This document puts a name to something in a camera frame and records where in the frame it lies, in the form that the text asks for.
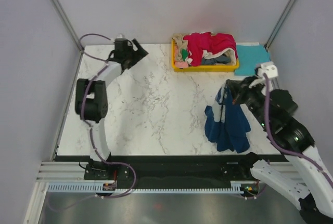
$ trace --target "white wall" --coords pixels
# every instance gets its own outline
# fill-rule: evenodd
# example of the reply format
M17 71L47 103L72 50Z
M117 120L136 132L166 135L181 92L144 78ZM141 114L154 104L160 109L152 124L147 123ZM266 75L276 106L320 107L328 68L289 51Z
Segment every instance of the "white wall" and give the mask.
M167 43L174 32L221 31L265 43L288 0L60 0L78 35L124 33ZM102 44L88 39L87 44Z
M333 173L332 0L298 0L271 53L280 87L290 90L299 105L296 118L309 129Z
M79 54L49 0L0 0L0 223L23 223Z

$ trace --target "teal towel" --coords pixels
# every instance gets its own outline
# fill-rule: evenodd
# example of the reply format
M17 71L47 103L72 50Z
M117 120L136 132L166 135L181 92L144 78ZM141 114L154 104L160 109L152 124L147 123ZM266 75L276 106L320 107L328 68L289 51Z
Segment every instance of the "teal towel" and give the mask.
M264 46L242 46L237 45L239 68L235 71L238 76L253 76L257 64L270 61L270 54Z

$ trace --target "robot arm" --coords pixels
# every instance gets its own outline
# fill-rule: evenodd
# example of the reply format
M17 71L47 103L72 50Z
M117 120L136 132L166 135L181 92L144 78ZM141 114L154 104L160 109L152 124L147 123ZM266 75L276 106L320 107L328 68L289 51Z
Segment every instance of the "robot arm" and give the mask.
M136 39L129 41L125 38L116 38L114 50L110 53L105 66L95 81L91 79L78 79L76 82L75 111L81 116L84 94L86 88L91 83L84 106L84 119L89 122L92 128L92 137L97 152L104 160L111 157L105 136L104 119L108 112L108 99L106 88L111 82L122 74L126 69L130 69L148 54ZM90 144L90 166L92 170L105 171L107 167L100 161L95 149Z
M272 62L261 64L256 69L257 76L247 77L243 81L227 81L234 104L245 103L255 118L267 131L264 117L266 92L264 74L269 79L277 77L277 69ZM278 191L299 211L307 223L333 222L332 176L315 146L308 130L292 115L297 104L286 90L273 90L270 96L269 125L275 146L296 168L306 186L284 177L272 169L264 160L250 153L243 162L252 176Z

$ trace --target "white marble surface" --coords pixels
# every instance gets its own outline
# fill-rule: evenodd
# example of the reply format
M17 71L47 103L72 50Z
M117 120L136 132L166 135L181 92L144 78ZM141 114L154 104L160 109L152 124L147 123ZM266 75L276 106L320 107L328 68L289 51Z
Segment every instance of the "white marble surface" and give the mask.
M170 65L170 45L143 45L149 55L126 70L107 88L109 111L106 137L113 155L236 154L217 152L204 134L204 109L211 105L226 79L242 79L233 73L175 73ZM86 52L106 59L112 45L87 46ZM78 78L90 78L103 66L83 57ZM75 95L67 113L58 155L89 155L88 130L75 113ZM258 154L278 151L252 113L242 107L252 131L250 149Z

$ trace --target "laundry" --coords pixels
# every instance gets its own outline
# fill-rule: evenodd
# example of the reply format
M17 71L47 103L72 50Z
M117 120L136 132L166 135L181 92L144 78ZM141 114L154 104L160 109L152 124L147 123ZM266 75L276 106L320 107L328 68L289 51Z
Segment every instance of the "laundry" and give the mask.
M209 55L221 55L229 51L231 64L236 64L236 59L238 58L236 42L233 36L230 34L218 33L213 35L211 32L192 33L190 35L184 36L183 40L188 41L187 51L189 52L189 57L193 59L191 63L192 66L198 66L201 64L204 51L207 52L207 57Z
M219 57L213 59L203 58L201 60L201 65L213 65L213 64L228 64L231 62L231 58L227 57L225 54L220 55Z
M177 48L178 48L178 53L177 55L174 57L175 62L176 61L184 61L183 60L183 53L182 50L186 50L187 51L187 45L188 45L188 41L184 40L184 36L186 36L186 34L184 33L175 33L172 35L172 39L176 42Z
M204 132L210 142L217 143L217 150L230 149L237 153L250 148L246 132L251 130L240 105L233 104L230 89L224 84L215 98L213 106L205 109L207 116Z
M185 61L186 61L188 64L191 64L192 61L193 61L193 59L187 57L187 58L185 59Z
M175 62L175 66L178 68L188 68L188 63L185 61L177 61Z
M188 57L188 51L187 50L185 50L185 49L183 49L182 50L182 58L183 58L183 60L185 61L185 59Z

